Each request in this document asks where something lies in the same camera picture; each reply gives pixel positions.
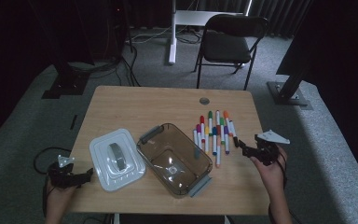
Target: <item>gray carpet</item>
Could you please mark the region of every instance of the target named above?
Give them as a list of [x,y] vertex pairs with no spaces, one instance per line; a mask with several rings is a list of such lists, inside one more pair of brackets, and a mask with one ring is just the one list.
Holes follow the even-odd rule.
[[[302,223],[358,223],[358,164],[317,88],[306,82],[300,85],[313,110],[275,105],[269,94],[266,82],[287,79],[275,76],[275,72],[290,43],[278,37],[262,40],[248,86],[263,130],[272,129],[292,142],[286,147],[289,206]],[[196,87],[196,73],[192,70],[199,45],[178,42],[175,65],[167,65],[169,40],[166,38],[134,46],[138,55],[133,72],[142,86]],[[134,54],[126,47],[123,55],[130,63]],[[82,63],[74,65],[88,67]],[[237,75],[230,74],[232,68],[205,67],[200,87],[242,90],[247,67]],[[92,74],[83,95],[64,95],[56,100],[41,99],[57,76],[52,66],[34,80],[0,129],[0,223],[43,223],[44,177],[33,168],[34,156],[46,147],[71,149],[95,88],[129,85],[128,74],[121,63],[116,71]],[[77,120],[71,127],[75,115]],[[46,169],[58,154],[68,155],[50,151],[39,158],[38,167]],[[103,215],[68,214],[64,223],[83,223],[88,217],[102,219]],[[233,219],[237,224],[269,223],[267,217]],[[88,219],[85,223],[98,222]]]

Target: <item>desk leg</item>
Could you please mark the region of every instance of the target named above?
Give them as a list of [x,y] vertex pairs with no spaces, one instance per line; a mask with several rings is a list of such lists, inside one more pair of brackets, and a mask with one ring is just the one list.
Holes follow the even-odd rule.
[[172,37],[171,37],[171,48],[170,48],[170,64],[175,64],[176,57],[176,0],[172,0]]

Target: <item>white container lid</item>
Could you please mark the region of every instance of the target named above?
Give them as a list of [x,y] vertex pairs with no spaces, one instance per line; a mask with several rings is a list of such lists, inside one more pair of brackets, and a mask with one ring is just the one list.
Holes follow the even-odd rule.
[[145,163],[126,129],[95,138],[89,144],[94,168],[106,191],[114,191],[141,178]]

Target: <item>person's arm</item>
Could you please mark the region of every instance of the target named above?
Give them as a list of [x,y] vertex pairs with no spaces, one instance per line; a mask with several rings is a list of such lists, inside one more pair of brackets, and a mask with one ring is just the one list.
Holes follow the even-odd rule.
[[48,182],[48,203],[46,211],[46,224],[60,224],[65,215],[66,208],[71,201],[76,187],[67,189],[54,188]]
[[[282,155],[279,156],[278,161],[284,168],[287,154],[281,147],[278,148],[282,153]],[[265,166],[255,157],[251,157],[251,161],[255,164],[255,167],[263,180],[263,184],[266,187],[270,201],[271,214],[275,222],[277,224],[291,224],[292,219],[290,217],[289,207],[283,190],[283,173],[281,167],[277,162]]]

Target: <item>person's hand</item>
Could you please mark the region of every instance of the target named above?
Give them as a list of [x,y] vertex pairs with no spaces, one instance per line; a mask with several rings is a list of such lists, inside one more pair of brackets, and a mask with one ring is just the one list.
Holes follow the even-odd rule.
[[[278,146],[278,149],[282,154],[278,157],[278,162],[284,169],[287,161],[287,154],[283,148]],[[263,180],[263,184],[266,187],[268,194],[273,193],[276,190],[283,190],[283,172],[277,162],[266,166],[255,157],[251,157],[250,159],[255,164],[258,173],[260,173],[261,179]]]
[[76,187],[60,189],[55,188],[48,181],[48,204],[46,213],[46,224],[59,224],[62,221],[66,208],[71,201]]

